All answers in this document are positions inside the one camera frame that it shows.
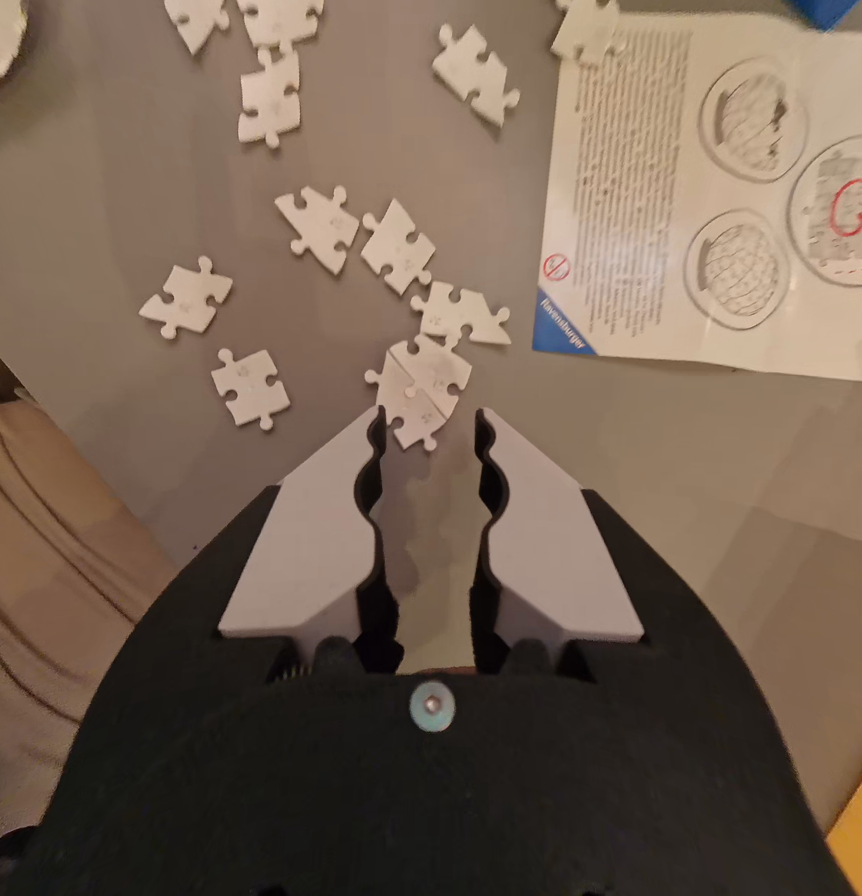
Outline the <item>colourful cardboard puzzle box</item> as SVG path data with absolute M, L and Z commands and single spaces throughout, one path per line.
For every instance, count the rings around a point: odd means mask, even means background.
M 835 28 L 860 2 L 850 1 L 787 1 L 812 27 L 822 31 Z

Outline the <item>white puzzle pieces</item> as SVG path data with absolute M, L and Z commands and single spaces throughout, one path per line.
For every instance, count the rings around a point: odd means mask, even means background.
M 295 44 L 313 39 L 325 2 L 235 2 L 248 39 L 257 51 L 259 68 L 240 76 L 242 109 L 237 123 L 240 143 L 261 142 L 276 150 L 280 137 L 301 124 L 300 64 Z M 605 54 L 619 52 L 615 31 L 617 2 L 555 2 L 565 13 L 551 52 L 561 61 L 599 65 Z M 169 20 L 192 56 L 197 56 L 214 31 L 229 28 L 226 2 L 164 2 Z M 470 101 L 472 111 L 487 123 L 502 128 L 507 110 L 520 99 L 516 88 L 507 90 L 504 61 L 488 47 L 476 25 L 456 35 L 445 23 L 438 31 L 439 51 L 432 71 L 459 98 Z M 273 203 L 294 230 L 291 252 L 310 252 L 331 275 L 338 276 L 358 233 L 358 219 L 346 208 L 347 192 L 336 185 L 330 196 L 304 186 L 299 196 L 287 194 Z M 386 353 L 380 372 L 365 373 L 376 387 L 375 404 L 388 425 L 399 423 L 394 436 L 405 450 L 421 443 L 426 452 L 437 447 L 436 433 L 451 417 L 459 392 L 470 379 L 471 364 L 455 354 L 463 330 L 470 341 L 509 345 L 504 330 L 508 308 L 493 313 L 485 297 L 463 288 L 452 298 L 453 286 L 433 281 L 428 264 L 435 245 L 396 199 L 379 219 L 368 212 L 361 226 L 369 236 L 360 257 L 398 296 L 418 283 L 426 297 L 413 296 L 411 308 L 421 315 L 419 333 L 412 342 L 400 342 Z M 138 315 L 160 327 L 164 340 L 179 330 L 203 333 L 217 307 L 231 292 L 230 277 L 214 271 L 213 262 L 200 256 L 197 270 L 174 265 L 159 295 L 152 295 Z M 221 397 L 232 394 L 226 406 L 238 427 L 258 422 L 270 431 L 273 416 L 291 406 L 279 372 L 267 350 L 236 359 L 220 350 L 221 366 L 212 373 Z

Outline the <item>white printed instruction sheet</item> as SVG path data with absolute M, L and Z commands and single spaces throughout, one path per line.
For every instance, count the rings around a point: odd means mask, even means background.
M 862 31 L 558 5 L 532 348 L 862 382 Z

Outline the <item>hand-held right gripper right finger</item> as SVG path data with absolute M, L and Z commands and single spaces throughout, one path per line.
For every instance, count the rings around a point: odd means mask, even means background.
M 497 674 L 520 642 L 563 664 L 570 644 L 639 644 L 644 626 L 580 483 L 492 409 L 475 415 L 490 514 L 473 580 L 473 652 Z

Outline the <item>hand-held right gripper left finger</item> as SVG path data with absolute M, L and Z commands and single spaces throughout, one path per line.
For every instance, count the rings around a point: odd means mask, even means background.
M 383 409 L 373 406 L 280 481 L 219 621 L 221 635 L 290 638 L 309 665 L 320 643 L 337 637 L 368 672 L 397 671 L 399 606 L 371 517 L 386 445 Z

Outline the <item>partly built white puzzle ball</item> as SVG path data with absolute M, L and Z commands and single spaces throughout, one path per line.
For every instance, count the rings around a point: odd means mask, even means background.
M 0 1 L 0 82 L 20 53 L 28 22 L 28 1 Z

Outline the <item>yellow plastic bin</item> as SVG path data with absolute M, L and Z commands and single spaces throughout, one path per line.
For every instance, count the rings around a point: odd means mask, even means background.
M 828 833 L 827 843 L 855 893 L 862 895 L 862 781 Z

